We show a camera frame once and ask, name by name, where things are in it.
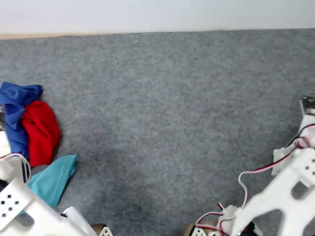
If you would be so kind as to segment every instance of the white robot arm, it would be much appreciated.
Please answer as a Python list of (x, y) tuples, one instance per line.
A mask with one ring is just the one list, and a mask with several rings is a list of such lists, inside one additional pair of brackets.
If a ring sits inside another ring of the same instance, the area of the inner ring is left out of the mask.
[[(20, 154), (0, 158), (0, 236), (97, 236), (84, 217), (74, 208), (57, 214), (26, 185), (30, 166)], [(34, 220), (29, 227), (15, 217), (25, 211)], [(113, 236), (104, 227), (99, 236)]]
[[(262, 231), (252, 220), (276, 209), (283, 213), (278, 235), (302, 236), (304, 228), (315, 217), (315, 98), (303, 96), (301, 108), (303, 120), (298, 134), (286, 147), (274, 150), (273, 163), (240, 174), (239, 183), (245, 190), (244, 203), (239, 208), (229, 206), (223, 209), (217, 225), (212, 226), (213, 231), (208, 234), (209, 236), (262, 236)], [(241, 176), (270, 168), (273, 168), (272, 175), (277, 176), (261, 193), (246, 203), (247, 189), (241, 182)], [(303, 184), (306, 191), (296, 198), (293, 196), (293, 188), (298, 184)], [(207, 236), (203, 229), (209, 229), (209, 226), (200, 225), (197, 221), (190, 235)]]

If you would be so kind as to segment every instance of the gray carpet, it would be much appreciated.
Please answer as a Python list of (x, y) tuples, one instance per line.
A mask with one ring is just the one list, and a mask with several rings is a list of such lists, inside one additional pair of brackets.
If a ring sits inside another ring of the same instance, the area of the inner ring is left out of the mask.
[[(272, 161), (315, 94), (315, 30), (141, 33), (0, 41), (0, 80), (42, 84), (77, 173), (58, 206), (116, 236), (181, 236), (239, 206), (243, 170)], [(251, 196), (270, 172), (246, 176)], [(278, 212), (257, 219), (275, 235)], [(314, 233), (311, 224), (306, 235)]]

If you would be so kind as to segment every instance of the teal cloth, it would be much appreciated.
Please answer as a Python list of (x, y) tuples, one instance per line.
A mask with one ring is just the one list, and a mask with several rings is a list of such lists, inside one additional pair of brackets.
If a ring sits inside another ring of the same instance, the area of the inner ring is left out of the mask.
[(32, 176), (29, 188), (51, 207), (59, 203), (68, 179), (75, 173), (77, 155), (59, 157), (45, 170)]

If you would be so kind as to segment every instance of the white wall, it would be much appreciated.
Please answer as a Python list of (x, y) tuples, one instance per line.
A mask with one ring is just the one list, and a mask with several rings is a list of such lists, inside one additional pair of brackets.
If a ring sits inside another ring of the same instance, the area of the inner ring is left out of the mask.
[(315, 28), (315, 0), (2, 0), (0, 34)]

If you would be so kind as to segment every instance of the red cloth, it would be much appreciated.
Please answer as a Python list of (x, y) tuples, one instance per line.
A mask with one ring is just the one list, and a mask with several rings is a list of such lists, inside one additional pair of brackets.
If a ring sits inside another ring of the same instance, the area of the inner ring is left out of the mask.
[(47, 103), (34, 101), (25, 107), (21, 122), (29, 137), (31, 167), (49, 165), (60, 137), (54, 112)]

